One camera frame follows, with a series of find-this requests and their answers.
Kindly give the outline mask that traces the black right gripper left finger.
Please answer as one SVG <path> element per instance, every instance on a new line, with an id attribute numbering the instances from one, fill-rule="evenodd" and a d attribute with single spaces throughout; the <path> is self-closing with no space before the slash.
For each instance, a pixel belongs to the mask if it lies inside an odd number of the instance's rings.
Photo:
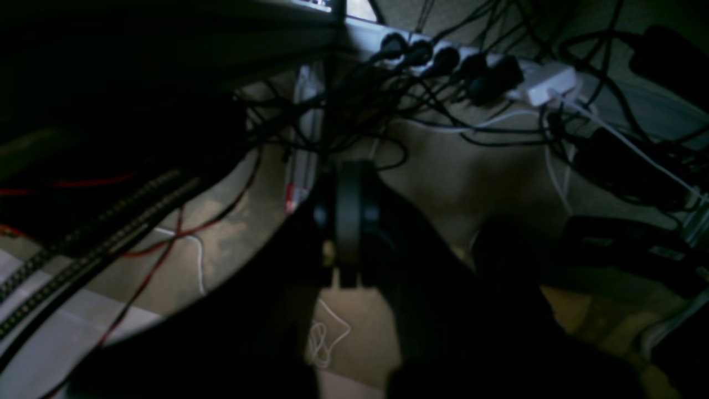
<path id="1" fill-rule="evenodd" d="M 68 398 L 319 398 L 304 354 L 337 167 L 238 272 L 160 323 L 87 355 Z"/>

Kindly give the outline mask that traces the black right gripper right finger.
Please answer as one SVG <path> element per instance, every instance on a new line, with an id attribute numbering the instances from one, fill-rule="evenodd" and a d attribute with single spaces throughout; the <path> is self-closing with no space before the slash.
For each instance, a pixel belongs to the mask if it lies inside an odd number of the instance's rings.
<path id="1" fill-rule="evenodd" d="M 360 162 L 359 270 L 393 314 L 401 363 L 388 398 L 646 398 L 623 359 L 572 338 L 504 220 L 479 229 L 473 266 Z"/>

